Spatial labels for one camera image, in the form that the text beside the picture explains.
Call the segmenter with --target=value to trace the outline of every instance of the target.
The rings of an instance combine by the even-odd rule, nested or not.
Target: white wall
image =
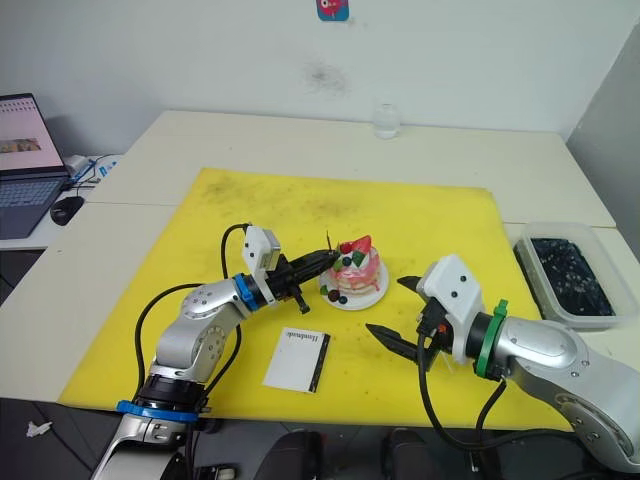
[[[0,0],[0,91],[66,153],[126,150],[166,108],[553,130],[566,138],[638,0]]]
[[[567,146],[640,260],[640,25]]]

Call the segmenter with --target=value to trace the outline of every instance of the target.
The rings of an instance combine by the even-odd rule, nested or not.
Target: black cable
[[[202,435],[202,432],[198,432],[198,434],[196,435],[196,439],[193,442],[193,448],[191,451],[191,468],[195,471],[195,464],[196,464],[196,451],[198,450],[198,442],[200,441],[200,436]]]
[[[538,437],[541,435],[553,435],[556,437],[562,438],[570,438],[571,440],[575,439],[575,436],[569,432],[563,432],[561,430],[553,430],[549,428],[534,428],[530,430],[524,430],[521,432],[513,432],[507,433],[505,435],[501,435],[495,440],[488,442],[463,442],[458,440],[457,438],[450,435],[442,426],[438,417],[433,409],[433,405],[431,404],[431,398],[429,397],[429,389],[427,388],[427,359],[425,355],[425,340],[426,336],[424,334],[418,335],[418,376],[420,383],[420,395],[422,397],[422,403],[424,405],[424,409],[427,412],[427,416],[431,421],[433,429],[440,435],[440,437],[449,445],[458,450],[470,451],[470,452],[481,452],[484,450],[489,450],[491,448],[498,447],[500,445],[504,445],[505,443],[512,442],[514,440],[520,440],[523,438],[529,437]]]
[[[187,479],[193,479],[193,424],[187,425],[187,439],[184,446],[185,467],[187,470]]]
[[[42,411],[42,409],[38,406],[38,404],[36,402],[31,402],[33,404],[33,406],[35,407],[35,409],[38,411],[38,413],[40,414],[40,416],[42,417],[42,419],[44,420],[44,423],[48,423],[51,420],[49,419],[49,417],[47,417],[47,415]],[[78,455],[78,452],[76,452],[73,448],[71,448],[71,446],[64,440],[64,438],[62,438],[58,432],[56,432],[56,430],[51,426],[49,428],[49,430],[51,431],[51,433],[53,434],[54,437],[56,437],[58,439],[58,441],[60,442],[60,444],[67,449],[67,451],[73,455],[76,460],[78,460],[78,462],[80,464],[82,464],[82,466],[84,468],[86,468],[89,473],[93,472],[93,467],[91,465],[89,465],[87,462],[85,462],[82,457],[80,455]]]
[[[142,388],[142,385],[144,385],[144,379],[145,379],[145,373],[146,373],[145,367],[144,367],[144,355],[142,353],[142,339],[141,339],[142,324],[144,323],[145,318],[147,317],[151,309],[155,306],[155,304],[158,303],[167,295],[169,295],[170,293],[177,292],[178,290],[184,290],[185,288],[196,288],[201,285],[202,283],[183,283],[182,285],[176,285],[174,287],[167,288],[164,292],[159,293],[153,298],[153,300],[147,303],[147,306],[144,307],[144,310],[142,310],[142,312],[140,313],[140,316],[138,317],[138,321],[136,322],[136,328],[133,334],[133,342],[136,349],[136,362],[138,363],[138,386],[136,388],[136,392],[133,394],[133,400],[135,400],[136,396],[138,395],[138,392],[140,392],[140,389]]]
[[[250,223],[237,223],[235,225],[231,225],[229,228],[225,230],[222,234],[222,242],[220,242],[220,263],[222,264],[222,278],[229,278],[229,272],[227,272],[227,238],[234,230],[242,229],[247,230]]]
[[[498,387],[493,391],[487,402],[482,407],[482,410],[480,410],[480,414],[478,414],[478,420],[476,420],[476,437],[479,442],[483,441],[482,428],[484,427],[484,421],[486,420],[489,411],[493,408],[495,403],[498,401],[498,399],[506,389],[507,380],[503,378]],[[499,468],[496,468],[491,464],[491,459],[488,457],[488,452],[474,452],[471,453],[471,455],[477,455],[476,458],[478,460],[478,463],[480,464],[481,471],[487,474],[491,480],[504,480],[499,471]]]
[[[2,279],[2,281],[4,283],[6,283],[7,285],[9,285],[11,287],[11,290],[14,290],[16,288],[16,286],[13,283],[11,283],[9,280],[7,280],[7,277],[2,275],[1,273],[0,273],[0,278]]]
[[[215,387],[218,384],[222,376],[226,373],[227,370],[229,370],[229,367],[231,366],[233,361],[236,359],[236,356],[240,351],[241,344],[242,344],[242,329],[240,328],[240,325],[236,325],[236,344],[233,347],[233,352],[231,352],[231,356],[225,362],[224,366],[220,369],[218,374],[215,377],[213,377],[213,380],[211,380],[211,383],[207,385],[207,388],[205,388],[204,392],[202,392],[202,400],[200,405],[201,407],[204,407],[202,402],[205,402],[207,400],[207,396],[211,393],[211,390],[213,390],[213,387]]]

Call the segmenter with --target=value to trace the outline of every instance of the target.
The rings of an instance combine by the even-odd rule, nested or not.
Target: yellow cutting board
[[[222,279],[221,235],[229,225],[247,221],[273,230],[289,259],[326,248],[327,231],[334,244],[370,234],[392,279],[421,276],[432,262],[457,253],[480,282],[487,310],[506,298],[509,314],[539,318],[496,204],[486,190],[204,169],[95,338],[60,402],[113,409],[118,400],[130,399],[137,378],[133,331],[140,311],[173,285]],[[227,244],[230,275],[246,272],[242,245],[242,234],[233,233]],[[301,315],[290,301],[265,307],[243,323],[242,348],[210,398],[210,415],[428,425],[416,365],[387,351],[364,326],[386,325],[415,341],[415,319],[423,301],[393,281],[377,305],[346,312],[321,298],[316,281],[307,282],[302,290],[310,313]],[[160,334],[175,320],[186,293],[163,299],[149,314],[142,336],[147,368]],[[262,385],[284,327],[331,335],[314,394]],[[217,368],[234,342],[232,335]],[[434,406],[444,425],[471,427],[497,384],[474,376],[470,364],[457,365],[445,357],[441,354],[428,374]],[[486,425],[568,427],[551,407],[514,383]]]

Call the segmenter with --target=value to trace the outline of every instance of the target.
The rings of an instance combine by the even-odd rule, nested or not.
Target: laptop screen
[[[63,167],[32,95],[0,97],[0,172]]]

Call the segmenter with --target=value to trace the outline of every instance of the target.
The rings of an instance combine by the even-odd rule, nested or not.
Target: white table
[[[286,156],[294,152],[290,158],[300,161],[287,171]],[[350,166],[340,166],[347,159]],[[57,400],[204,166],[487,186],[509,219],[505,228],[512,241],[533,220],[601,227],[596,234],[632,290],[640,292],[640,265],[555,134],[412,127],[383,141],[364,124],[166,112],[125,160],[0,307],[0,396]],[[556,177],[547,181],[552,166]],[[530,201],[543,188],[545,200]],[[584,337],[600,353],[640,370],[639,321]]]

